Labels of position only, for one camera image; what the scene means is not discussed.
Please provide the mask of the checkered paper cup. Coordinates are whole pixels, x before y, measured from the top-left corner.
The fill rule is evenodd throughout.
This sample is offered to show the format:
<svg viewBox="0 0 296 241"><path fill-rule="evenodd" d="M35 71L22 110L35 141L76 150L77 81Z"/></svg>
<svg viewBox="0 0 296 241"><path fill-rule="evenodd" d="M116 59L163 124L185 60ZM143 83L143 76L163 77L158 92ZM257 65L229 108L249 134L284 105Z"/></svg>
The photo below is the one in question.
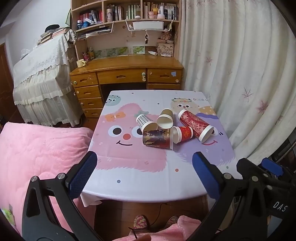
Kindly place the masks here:
<svg viewBox="0 0 296 241"><path fill-rule="evenodd" d="M144 133L145 131L154 131L158 129L158 124L144 114L138 115L136 118L136 122L140 127L142 133Z"/></svg>

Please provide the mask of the tall red paper cup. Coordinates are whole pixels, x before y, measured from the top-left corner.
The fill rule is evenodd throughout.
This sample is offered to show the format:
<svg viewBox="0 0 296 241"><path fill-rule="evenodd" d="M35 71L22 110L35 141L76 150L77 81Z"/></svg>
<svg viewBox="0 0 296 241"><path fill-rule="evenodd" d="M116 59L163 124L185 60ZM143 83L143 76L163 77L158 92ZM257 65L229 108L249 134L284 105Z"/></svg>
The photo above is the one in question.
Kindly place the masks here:
<svg viewBox="0 0 296 241"><path fill-rule="evenodd" d="M194 136L201 143L207 141L214 130L213 126L186 109L183 109L178 113L178 119L183 125L192 128Z"/></svg>

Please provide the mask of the small red paper cup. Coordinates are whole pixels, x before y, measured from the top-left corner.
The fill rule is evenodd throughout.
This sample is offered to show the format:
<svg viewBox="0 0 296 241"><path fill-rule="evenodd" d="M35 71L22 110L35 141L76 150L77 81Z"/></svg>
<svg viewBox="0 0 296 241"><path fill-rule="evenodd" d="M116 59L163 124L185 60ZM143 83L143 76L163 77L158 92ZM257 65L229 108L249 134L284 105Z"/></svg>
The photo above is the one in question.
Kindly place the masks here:
<svg viewBox="0 0 296 241"><path fill-rule="evenodd" d="M173 126L173 143L185 142L193 137L193 129L190 126Z"/></svg>

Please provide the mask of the dark red printed cup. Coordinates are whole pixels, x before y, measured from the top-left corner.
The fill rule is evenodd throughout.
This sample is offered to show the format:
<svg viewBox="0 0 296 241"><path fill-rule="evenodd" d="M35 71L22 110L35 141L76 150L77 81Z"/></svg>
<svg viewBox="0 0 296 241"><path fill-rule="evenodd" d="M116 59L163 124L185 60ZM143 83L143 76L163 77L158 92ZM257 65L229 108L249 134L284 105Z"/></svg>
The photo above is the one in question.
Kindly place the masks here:
<svg viewBox="0 0 296 241"><path fill-rule="evenodd" d="M144 131L142 142L145 146L149 147L173 149L173 136L170 129Z"/></svg>

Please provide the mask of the beige paper cup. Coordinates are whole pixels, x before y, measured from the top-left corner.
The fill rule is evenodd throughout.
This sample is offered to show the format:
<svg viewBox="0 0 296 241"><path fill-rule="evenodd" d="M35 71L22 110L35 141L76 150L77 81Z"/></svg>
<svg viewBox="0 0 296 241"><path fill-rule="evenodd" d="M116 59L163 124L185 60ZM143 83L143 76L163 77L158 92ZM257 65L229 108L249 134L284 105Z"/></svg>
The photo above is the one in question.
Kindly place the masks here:
<svg viewBox="0 0 296 241"><path fill-rule="evenodd" d="M163 109L157 118L157 124L160 128L170 129L174 124L172 110L169 108Z"/></svg>

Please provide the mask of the metal rack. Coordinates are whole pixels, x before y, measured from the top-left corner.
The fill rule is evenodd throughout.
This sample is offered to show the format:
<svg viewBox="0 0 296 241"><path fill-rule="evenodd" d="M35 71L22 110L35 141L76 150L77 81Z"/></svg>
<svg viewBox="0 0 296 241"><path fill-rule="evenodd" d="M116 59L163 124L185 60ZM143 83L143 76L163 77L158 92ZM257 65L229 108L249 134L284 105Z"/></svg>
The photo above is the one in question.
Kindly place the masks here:
<svg viewBox="0 0 296 241"><path fill-rule="evenodd" d="M282 145L271 155L271 159L295 172L295 129Z"/></svg>

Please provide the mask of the pink fleece clothing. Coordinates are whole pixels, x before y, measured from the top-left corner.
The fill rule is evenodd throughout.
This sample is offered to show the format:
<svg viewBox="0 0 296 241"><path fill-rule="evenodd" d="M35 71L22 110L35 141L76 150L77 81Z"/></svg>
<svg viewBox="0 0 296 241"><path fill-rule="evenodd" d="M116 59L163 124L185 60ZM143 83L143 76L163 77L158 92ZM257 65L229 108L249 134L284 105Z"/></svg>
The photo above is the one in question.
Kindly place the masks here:
<svg viewBox="0 0 296 241"><path fill-rule="evenodd" d="M115 240L142 240L142 237L149 235L151 240L186 240L199 227L201 221L185 215L181 215L177 222L164 230L158 232L130 232L130 235Z"/></svg>

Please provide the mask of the patterned slipper right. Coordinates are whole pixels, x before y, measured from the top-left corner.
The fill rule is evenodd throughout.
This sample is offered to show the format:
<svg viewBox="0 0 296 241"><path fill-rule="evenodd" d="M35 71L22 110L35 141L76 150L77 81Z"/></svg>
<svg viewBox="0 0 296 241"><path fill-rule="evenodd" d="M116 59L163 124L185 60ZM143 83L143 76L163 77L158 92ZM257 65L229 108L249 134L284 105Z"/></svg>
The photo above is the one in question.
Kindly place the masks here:
<svg viewBox="0 0 296 241"><path fill-rule="evenodd" d="M172 216L167 222L164 229L169 228L171 225L174 225L178 222L178 216Z"/></svg>

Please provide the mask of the patterned slipper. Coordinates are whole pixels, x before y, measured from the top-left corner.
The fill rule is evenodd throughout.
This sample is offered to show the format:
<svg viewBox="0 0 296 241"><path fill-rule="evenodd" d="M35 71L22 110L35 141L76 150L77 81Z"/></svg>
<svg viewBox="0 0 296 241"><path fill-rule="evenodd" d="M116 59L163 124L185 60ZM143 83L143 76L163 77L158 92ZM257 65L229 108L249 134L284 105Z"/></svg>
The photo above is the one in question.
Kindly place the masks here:
<svg viewBox="0 0 296 241"><path fill-rule="evenodd" d="M174 225L178 222L178 216L172 216L167 222L164 229L169 228L171 225Z"/></svg>
<svg viewBox="0 0 296 241"><path fill-rule="evenodd" d="M145 229L148 229L149 228L149 222L147 220L147 218L140 214L140 215L137 215L135 218L134 218L134 221L133 221L133 229L135 230L145 230Z"/></svg>

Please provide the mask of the pink blanket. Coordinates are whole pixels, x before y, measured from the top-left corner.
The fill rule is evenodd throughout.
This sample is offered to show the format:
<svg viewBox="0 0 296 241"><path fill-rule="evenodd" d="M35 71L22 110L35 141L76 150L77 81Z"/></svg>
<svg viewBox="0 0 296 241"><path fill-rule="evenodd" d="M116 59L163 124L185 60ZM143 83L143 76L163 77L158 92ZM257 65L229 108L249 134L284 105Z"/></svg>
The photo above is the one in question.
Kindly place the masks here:
<svg viewBox="0 0 296 241"><path fill-rule="evenodd" d="M88 151L89 128L54 128L6 123L1 131L1 210L10 211L22 231L22 214L33 176L41 180L67 173Z"/></svg>

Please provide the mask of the patterned slipper left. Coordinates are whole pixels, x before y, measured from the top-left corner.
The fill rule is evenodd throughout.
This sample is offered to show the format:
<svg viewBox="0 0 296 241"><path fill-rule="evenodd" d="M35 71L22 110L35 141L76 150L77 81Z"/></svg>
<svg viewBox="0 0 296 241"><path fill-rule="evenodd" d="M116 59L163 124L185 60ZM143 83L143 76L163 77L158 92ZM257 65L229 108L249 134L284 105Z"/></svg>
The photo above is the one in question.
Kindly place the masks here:
<svg viewBox="0 0 296 241"><path fill-rule="evenodd" d="M133 229L135 230L145 230L145 229L148 229L149 228L149 222L147 220L147 218L140 214L140 215L137 215L135 218L134 218L134 221L133 221Z"/></svg>

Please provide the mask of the cartoon printed tablecloth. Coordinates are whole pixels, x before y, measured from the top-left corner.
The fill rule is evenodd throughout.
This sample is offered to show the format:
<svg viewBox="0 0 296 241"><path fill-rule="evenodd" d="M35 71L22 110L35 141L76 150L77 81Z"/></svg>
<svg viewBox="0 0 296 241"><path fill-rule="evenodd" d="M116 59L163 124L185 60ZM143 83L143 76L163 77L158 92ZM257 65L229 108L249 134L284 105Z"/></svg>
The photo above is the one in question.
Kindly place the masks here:
<svg viewBox="0 0 296 241"><path fill-rule="evenodd" d="M137 124L140 114L153 121L164 109L182 109L214 127L204 143L197 138L172 149L147 147ZM103 199L130 202L165 202L206 194L192 166L192 156L202 152L222 173L240 178L237 159L218 116L201 92L184 90L112 91L97 122L89 150L97 166L81 193L84 206Z"/></svg>

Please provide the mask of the white floral curtain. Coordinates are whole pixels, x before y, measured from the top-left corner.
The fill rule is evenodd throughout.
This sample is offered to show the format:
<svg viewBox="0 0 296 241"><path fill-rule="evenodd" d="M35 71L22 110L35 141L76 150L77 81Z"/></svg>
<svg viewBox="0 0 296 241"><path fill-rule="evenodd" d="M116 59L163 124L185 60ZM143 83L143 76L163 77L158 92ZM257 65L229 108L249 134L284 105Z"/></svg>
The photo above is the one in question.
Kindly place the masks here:
<svg viewBox="0 0 296 241"><path fill-rule="evenodd" d="M201 91L237 158L271 156L295 129L295 36L271 1L181 1L184 88Z"/></svg>

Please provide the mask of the white lace covered piano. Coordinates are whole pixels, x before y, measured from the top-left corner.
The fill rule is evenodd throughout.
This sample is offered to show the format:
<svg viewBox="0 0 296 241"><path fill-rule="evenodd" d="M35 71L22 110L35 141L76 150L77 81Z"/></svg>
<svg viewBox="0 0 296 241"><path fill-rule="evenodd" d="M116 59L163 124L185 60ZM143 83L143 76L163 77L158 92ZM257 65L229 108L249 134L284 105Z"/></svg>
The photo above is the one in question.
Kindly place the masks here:
<svg viewBox="0 0 296 241"><path fill-rule="evenodd" d="M13 68L13 99L24 122L76 126L83 113L70 72L77 67L71 29L36 46Z"/></svg>

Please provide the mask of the wooden desk with drawers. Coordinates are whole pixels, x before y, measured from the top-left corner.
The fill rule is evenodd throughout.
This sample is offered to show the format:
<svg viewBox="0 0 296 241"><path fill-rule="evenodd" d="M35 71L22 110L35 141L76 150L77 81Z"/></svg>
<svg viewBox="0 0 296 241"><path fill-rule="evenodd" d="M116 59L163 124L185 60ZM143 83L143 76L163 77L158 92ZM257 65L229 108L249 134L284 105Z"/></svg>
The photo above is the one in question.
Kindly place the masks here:
<svg viewBox="0 0 296 241"><path fill-rule="evenodd" d="M95 129L113 90L180 90L183 66L174 57L117 56L90 61L70 73L83 110L82 126Z"/></svg>

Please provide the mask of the cardboard box on desk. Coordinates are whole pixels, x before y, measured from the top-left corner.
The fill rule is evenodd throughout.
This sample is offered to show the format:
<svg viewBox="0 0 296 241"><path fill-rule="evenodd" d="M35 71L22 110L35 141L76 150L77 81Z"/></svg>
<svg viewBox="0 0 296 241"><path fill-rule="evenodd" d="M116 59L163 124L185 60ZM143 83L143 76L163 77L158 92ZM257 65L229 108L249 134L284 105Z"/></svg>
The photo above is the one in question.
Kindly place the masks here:
<svg viewBox="0 0 296 241"><path fill-rule="evenodd" d="M157 53L159 56L173 57L174 56L174 44L170 43L158 43Z"/></svg>

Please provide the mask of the white box on shelf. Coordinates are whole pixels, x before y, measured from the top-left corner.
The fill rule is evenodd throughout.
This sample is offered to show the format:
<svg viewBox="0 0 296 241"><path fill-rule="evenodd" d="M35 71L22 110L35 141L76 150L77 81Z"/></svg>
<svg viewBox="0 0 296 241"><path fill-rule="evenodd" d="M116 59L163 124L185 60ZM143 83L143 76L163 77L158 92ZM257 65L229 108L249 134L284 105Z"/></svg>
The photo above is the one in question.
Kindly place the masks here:
<svg viewBox="0 0 296 241"><path fill-rule="evenodd" d="M164 23L160 21L138 21L133 22L134 30L163 30Z"/></svg>

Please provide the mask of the wooden bookshelf hutch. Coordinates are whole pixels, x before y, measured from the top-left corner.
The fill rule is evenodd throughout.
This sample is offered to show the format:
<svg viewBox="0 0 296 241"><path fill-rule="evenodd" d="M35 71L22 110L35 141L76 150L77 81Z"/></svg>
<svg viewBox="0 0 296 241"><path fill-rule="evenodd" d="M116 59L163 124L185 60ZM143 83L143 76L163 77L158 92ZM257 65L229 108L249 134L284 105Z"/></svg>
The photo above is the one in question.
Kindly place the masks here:
<svg viewBox="0 0 296 241"><path fill-rule="evenodd" d="M158 43L174 44L178 56L181 1L71 1L78 59L140 55ZM133 22L160 21L163 30L134 30Z"/></svg>

